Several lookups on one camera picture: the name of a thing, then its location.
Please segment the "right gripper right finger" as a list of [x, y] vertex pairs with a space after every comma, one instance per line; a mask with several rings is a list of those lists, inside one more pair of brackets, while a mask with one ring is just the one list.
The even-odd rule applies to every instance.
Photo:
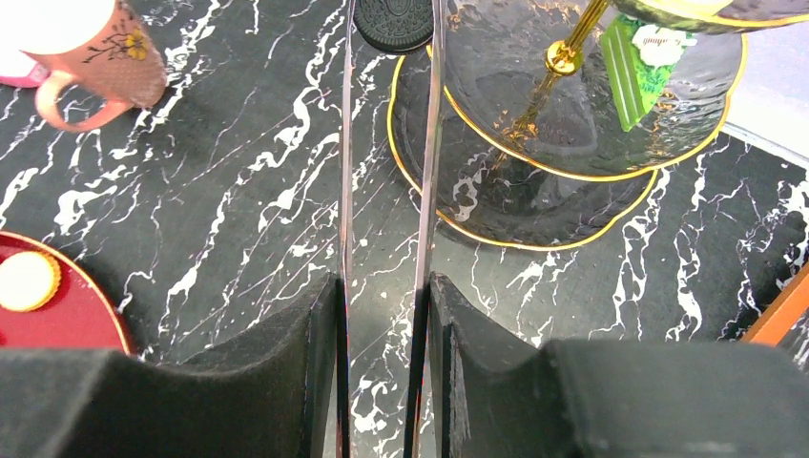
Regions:
[[749, 343], [553, 340], [534, 347], [430, 279], [442, 457], [804, 457], [808, 378]]

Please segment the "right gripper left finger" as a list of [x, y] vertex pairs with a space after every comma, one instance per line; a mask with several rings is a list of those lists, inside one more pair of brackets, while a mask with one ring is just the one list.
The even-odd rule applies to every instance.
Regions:
[[319, 457], [336, 357], [338, 282], [181, 364], [121, 352], [5, 350], [5, 457]]

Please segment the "metal tongs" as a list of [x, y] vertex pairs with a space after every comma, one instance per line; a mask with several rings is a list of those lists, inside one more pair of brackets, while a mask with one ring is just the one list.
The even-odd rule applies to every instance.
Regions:
[[405, 457], [419, 198], [391, 152], [388, 108], [399, 58], [374, 50], [349, 1], [340, 77], [340, 262], [347, 318], [353, 457]]

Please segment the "yellow biscuit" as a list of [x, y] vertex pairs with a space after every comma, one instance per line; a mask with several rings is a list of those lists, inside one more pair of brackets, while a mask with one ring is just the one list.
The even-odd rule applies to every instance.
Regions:
[[1, 262], [1, 307], [11, 312], [31, 312], [44, 306], [61, 282], [56, 259], [48, 254], [23, 251]]

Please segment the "green triangular cake slice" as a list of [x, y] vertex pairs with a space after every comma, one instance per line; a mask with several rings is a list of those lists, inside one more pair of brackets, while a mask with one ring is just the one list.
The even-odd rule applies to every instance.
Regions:
[[622, 130], [630, 131], [653, 108], [685, 51], [697, 44], [691, 32], [618, 14], [600, 46], [612, 101]]

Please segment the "black sandwich cookie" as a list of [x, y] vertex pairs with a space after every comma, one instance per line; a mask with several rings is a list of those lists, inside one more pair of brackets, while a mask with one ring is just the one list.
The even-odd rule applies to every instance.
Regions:
[[353, 20], [360, 36], [388, 54], [415, 52], [432, 40], [431, 0], [357, 0]]

